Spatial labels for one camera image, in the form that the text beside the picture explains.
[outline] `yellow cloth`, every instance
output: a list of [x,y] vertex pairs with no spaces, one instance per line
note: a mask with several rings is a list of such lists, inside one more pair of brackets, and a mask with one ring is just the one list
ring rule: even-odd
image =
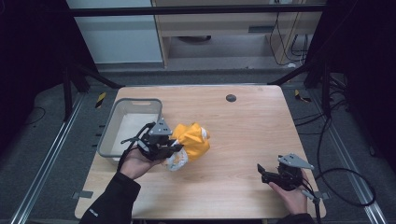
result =
[[189,161],[195,161],[204,155],[210,148],[209,132],[197,122],[191,125],[178,124],[173,130],[172,139],[176,139],[188,155]]

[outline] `black metal pole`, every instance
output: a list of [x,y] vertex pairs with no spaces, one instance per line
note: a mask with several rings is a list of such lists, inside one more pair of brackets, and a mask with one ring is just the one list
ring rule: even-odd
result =
[[316,12],[340,10],[339,6],[326,4],[290,5],[233,5],[233,6],[191,6],[191,7],[114,7],[76,8],[69,10],[47,10],[57,16],[100,17],[100,16],[139,16],[175,14],[219,14],[219,13],[259,13],[259,12]]
[[62,73],[64,79],[64,121],[67,121],[73,111],[72,88],[70,84],[69,71],[66,66],[63,67]]

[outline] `black sleeve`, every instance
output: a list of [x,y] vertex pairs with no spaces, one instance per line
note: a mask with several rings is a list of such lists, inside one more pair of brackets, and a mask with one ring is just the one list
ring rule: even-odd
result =
[[79,223],[130,224],[139,190],[139,184],[117,172],[105,192],[87,209]]
[[315,224],[314,219],[305,213],[298,215],[288,215],[280,219],[276,224]]

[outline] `wooden tabletop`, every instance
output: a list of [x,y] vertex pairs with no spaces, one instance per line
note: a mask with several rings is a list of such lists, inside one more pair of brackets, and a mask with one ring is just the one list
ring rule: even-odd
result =
[[[226,96],[233,94],[235,102]],[[170,172],[157,165],[136,182],[142,186],[133,218],[277,218],[288,212],[272,189],[262,183],[257,163],[277,173],[278,155],[297,154],[306,160],[282,90],[278,86],[155,86],[119,90],[120,98],[157,98],[170,128],[200,123],[210,131],[211,148],[199,160]],[[96,154],[76,217],[96,200],[116,166]],[[317,189],[312,172],[308,179]],[[308,201],[308,212],[315,208]],[[320,212],[326,212],[321,204]]]

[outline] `white cabinet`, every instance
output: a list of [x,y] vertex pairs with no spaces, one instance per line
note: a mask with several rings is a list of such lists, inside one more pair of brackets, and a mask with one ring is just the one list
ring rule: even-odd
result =
[[[174,6],[228,6],[228,5],[268,5],[273,0],[151,0],[155,7]],[[315,4],[326,0],[284,0],[284,3]],[[279,63],[285,63],[286,53],[295,35],[313,34],[321,12],[281,12],[281,13],[233,13],[233,14],[193,14],[158,15],[157,27],[163,49],[163,61],[167,64],[169,43],[172,36],[185,35],[263,35],[269,41],[274,56]],[[262,33],[250,32],[250,28],[262,27]]]
[[[67,0],[70,8],[151,7],[150,0]],[[163,63],[153,16],[76,18],[98,67]]]

